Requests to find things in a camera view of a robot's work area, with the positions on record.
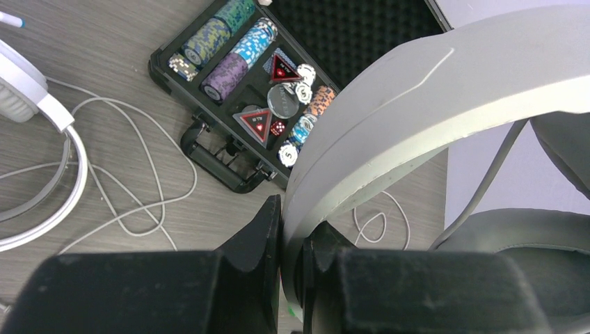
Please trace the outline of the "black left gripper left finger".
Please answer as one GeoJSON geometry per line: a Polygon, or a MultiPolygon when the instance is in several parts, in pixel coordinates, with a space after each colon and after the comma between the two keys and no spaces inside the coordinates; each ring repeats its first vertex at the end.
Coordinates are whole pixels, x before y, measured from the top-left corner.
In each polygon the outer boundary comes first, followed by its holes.
{"type": "Polygon", "coordinates": [[[45,260],[2,333],[276,333],[280,196],[214,250],[45,260]]]}

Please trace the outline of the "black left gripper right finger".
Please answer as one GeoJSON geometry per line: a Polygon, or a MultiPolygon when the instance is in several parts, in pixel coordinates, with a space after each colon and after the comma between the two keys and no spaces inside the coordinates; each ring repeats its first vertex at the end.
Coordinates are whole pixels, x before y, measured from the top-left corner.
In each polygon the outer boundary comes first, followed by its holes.
{"type": "Polygon", "coordinates": [[[502,255],[361,249],[329,223],[303,242],[306,333],[547,333],[522,271],[502,255]]]}

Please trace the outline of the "white gaming headset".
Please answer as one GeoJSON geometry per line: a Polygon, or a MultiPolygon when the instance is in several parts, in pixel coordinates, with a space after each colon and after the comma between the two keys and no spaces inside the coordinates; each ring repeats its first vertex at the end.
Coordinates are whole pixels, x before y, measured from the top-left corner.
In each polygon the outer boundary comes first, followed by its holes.
{"type": "Polygon", "coordinates": [[[526,124],[562,175],[589,195],[586,4],[515,11],[404,43],[333,100],[296,161],[282,214],[282,284],[302,322],[301,251],[316,227],[453,142],[505,124],[511,129],[471,201],[422,251],[505,256],[532,288],[547,333],[588,333],[589,217],[546,209],[475,213],[526,124]]]}

